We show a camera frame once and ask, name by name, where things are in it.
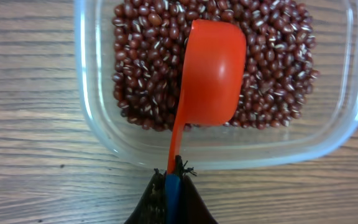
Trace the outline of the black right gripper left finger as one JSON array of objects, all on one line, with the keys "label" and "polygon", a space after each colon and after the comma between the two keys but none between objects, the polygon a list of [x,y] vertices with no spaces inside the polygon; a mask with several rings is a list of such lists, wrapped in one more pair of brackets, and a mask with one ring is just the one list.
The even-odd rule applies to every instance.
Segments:
[{"label": "black right gripper left finger", "polygon": [[165,176],[158,169],[125,224],[165,224]]}]

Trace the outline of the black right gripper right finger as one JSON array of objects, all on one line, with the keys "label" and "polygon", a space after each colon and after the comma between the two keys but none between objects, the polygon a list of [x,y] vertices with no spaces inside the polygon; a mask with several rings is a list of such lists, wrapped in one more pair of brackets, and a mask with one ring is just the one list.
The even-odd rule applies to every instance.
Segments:
[{"label": "black right gripper right finger", "polygon": [[178,224],[218,224],[209,212],[201,195],[188,174],[196,175],[193,167],[187,167],[181,156],[175,157],[175,174],[181,180],[180,198],[177,208]]}]

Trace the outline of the red scoop blue handle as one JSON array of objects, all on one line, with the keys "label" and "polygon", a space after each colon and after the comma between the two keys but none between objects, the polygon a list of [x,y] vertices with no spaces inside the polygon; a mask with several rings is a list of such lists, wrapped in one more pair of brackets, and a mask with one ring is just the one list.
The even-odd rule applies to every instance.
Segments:
[{"label": "red scoop blue handle", "polygon": [[219,126],[237,108],[246,60],[246,38],[227,22],[194,20],[183,63],[181,92],[165,179],[167,223],[175,223],[180,196],[180,144],[186,124]]}]

